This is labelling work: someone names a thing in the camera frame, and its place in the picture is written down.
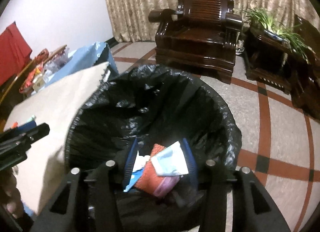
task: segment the chair backrest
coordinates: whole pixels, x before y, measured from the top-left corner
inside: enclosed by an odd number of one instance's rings
[[[178,0],[183,19],[195,26],[220,26],[226,12],[232,12],[233,0]]]

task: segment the baseboard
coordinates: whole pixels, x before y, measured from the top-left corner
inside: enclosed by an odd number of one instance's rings
[[[112,48],[112,47],[114,47],[114,46],[119,44],[119,42],[116,41],[116,39],[114,37],[109,39],[109,40],[107,40],[106,43],[109,45],[110,48]]]

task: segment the trash can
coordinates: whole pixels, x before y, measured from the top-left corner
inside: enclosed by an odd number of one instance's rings
[[[97,168],[113,159],[124,171],[127,152],[138,140],[139,154],[155,143],[168,147],[186,138],[198,167],[199,184],[207,178],[205,161],[235,169],[241,131],[226,102],[201,79],[161,65],[141,65],[101,82],[79,109],[65,144],[67,169]],[[124,231],[183,231],[200,224],[199,190],[192,204],[180,208],[133,190],[116,191]]]

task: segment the chair armrest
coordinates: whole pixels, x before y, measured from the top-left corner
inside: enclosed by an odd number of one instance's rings
[[[167,22],[171,22],[172,21],[172,17],[171,15],[173,14],[177,14],[177,11],[173,10],[173,9],[155,9],[152,10],[149,13],[149,22],[161,22],[161,21],[167,21]]]
[[[243,21],[240,15],[233,13],[226,13],[226,28],[236,31],[241,31]]]

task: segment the black tile square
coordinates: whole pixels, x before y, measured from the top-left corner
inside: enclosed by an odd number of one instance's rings
[[[265,96],[268,96],[267,90],[265,88],[260,87],[260,86],[258,86],[258,93],[263,94]]]
[[[309,173],[309,181],[313,182],[313,176],[315,174],[315,171],[313,169],[310,170],[310,173]]]
[[[270,158],[262,156],[262,155],[258,155],[257,156],[256,171],[259,171],[262,173],[268,173],[269,162],[270,162]]]

